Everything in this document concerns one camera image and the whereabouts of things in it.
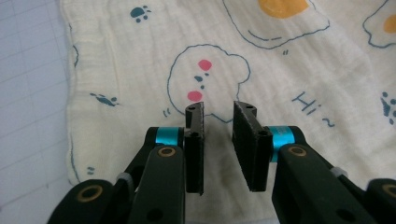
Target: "white surface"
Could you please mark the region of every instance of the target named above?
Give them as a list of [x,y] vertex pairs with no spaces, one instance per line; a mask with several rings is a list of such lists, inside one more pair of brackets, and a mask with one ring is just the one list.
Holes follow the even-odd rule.
[[66,176],[67,38],[59,0],[0,0],[0,223],[46,223]]

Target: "circular joint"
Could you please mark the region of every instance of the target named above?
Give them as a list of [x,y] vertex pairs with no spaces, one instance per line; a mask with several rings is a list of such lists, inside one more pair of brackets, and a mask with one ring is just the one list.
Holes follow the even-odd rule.
[[300,147],[289,147],[288,152],[298,157],[306,156],[306,151]]
[[77,195],[77,200],[81,203],[88,203],[97,199],[103,192],[100,185],[90,185],[80,190]]
[[391,197],[396,198],[396,185],[386,184],[382,186],[382,189]]
[[158,150],[158,155],[161,157],[171,157],[176,154],[176,151],[172,147],[163,147],[160,150]]

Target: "pink cheek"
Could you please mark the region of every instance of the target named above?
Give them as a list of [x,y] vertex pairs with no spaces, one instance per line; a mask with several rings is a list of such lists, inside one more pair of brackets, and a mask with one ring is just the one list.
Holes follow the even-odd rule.
[[187,94],[187,98],[189,98],[189,100],[191,100],[191,101],[199,102],[202,99],[202,94],[198,91],[190,91]]

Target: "blue paw print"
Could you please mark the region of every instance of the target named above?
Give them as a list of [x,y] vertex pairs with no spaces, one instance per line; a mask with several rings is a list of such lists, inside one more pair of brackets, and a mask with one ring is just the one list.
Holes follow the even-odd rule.
[[142,21],[140,18],[143,18],[146,21],[149,18],[149,16],[147,15],[148,12],[151,12],[151,11],[148,10],[147,6],[136,7],[134,9],[132,9],[131,17],[136,18],[137,23]]
[[382,106],[384,106],[384,116],[385,117],[392,117],[389,118],[389,123],[394,124],[394,119],[396,119],[396,110],[393,110],[392,115],[390,115],[390,112],[392,111],[392,106],[394,107],[396,105],[396,99],[391,99],[390,101],[386,101],[386,98],[388,98],[388,93],[387,92],[382,92],[382,97],[381,102]]
[[104,95],[101,95],[101,94],[96,95],[94,93],[90,93],[90,95],[94,96],[96,98],[96,100],[98,100],[102,104],[110,105],[110,106],[119,105],[119,104],[115,104],[117,102],[117,97],[113,97],[109,100],[109,99],[107,99],[107,97],[105,97]]

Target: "printed cloth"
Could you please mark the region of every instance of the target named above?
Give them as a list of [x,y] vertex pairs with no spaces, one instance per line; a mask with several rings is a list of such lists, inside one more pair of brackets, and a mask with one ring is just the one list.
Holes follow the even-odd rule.
[[186,219],[276,222],[233,150],[233,101],[263,126],[296,125],[365,189],[396,178],[396,1],[62,0],[72,48],[68,104],[73,184],[115,183],[149,127],[184,127],[205,103],[205,193]]

